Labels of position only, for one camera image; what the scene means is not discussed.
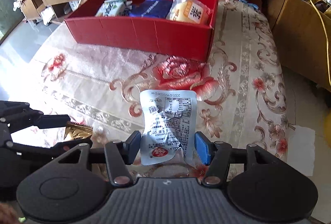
blue snack bag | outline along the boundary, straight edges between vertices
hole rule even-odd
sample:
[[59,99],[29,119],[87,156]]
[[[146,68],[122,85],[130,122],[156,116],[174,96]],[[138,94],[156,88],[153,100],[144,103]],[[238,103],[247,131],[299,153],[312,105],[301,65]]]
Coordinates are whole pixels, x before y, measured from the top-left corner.
[[145,0],[140,5],[133,5],[129,16],[165,19],[172,4],[171,0]]

cabinet door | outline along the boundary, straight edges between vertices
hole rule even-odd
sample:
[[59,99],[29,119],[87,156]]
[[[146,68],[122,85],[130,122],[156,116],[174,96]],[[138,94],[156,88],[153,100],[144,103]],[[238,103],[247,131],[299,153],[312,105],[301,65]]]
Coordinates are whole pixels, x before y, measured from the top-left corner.
[[[331,19],[321,15],[331,41]],[[285,0],[273,28],[273,36],[282,65],[331,91],[326,38],[319,16],[309,3]]]
[[21,5],[21,10],[24,13],[24,16],[27,20],[34,20],[37,18],[40,18],[40,15],[34,6],[34,3],[32,0],[24,0]]

electrical wire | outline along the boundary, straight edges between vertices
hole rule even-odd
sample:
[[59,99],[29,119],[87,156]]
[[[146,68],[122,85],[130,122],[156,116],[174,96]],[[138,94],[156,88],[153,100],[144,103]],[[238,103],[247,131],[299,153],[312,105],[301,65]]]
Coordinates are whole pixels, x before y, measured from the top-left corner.
[[328,65],[328,77],[329,77],[329,84],[331,86],[331,77],[330,77],[330,62],[329,62],[329,39],[328,39],[328,34],[326,32],[326,28],[325,28],[325,24],[323,21],[323,18],[319,12],[319,10],[317,9],[317,7],[315,7],[314,3],[312,2],[312,0],[310,0],[310,3],[312,4],[314,10],[317,12],[319,19],[321,20],[322,26],[323,26],[323,30],[324,30],[324,34],[325,34],[325,38],[326,38],[326,59],[327,59],[327,65]]

blue gripper pad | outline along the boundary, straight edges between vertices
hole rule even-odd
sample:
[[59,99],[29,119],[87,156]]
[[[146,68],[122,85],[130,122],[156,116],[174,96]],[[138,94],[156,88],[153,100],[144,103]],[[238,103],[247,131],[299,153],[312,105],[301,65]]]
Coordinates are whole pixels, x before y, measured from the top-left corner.
[[210,165],[214,156],[214,144],[202,132],[195,133],[194,147],[201,162],[204,165]]

white snack package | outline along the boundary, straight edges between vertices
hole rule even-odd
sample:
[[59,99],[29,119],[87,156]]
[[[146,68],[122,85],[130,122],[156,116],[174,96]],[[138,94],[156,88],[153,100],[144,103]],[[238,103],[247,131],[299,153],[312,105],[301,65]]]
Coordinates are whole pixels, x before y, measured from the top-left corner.
[[172,159],[179,148],[186,163],[193,160],[197,95],[194,91],[145,90],[140,93],[145,130],[140,153],[143,165]]

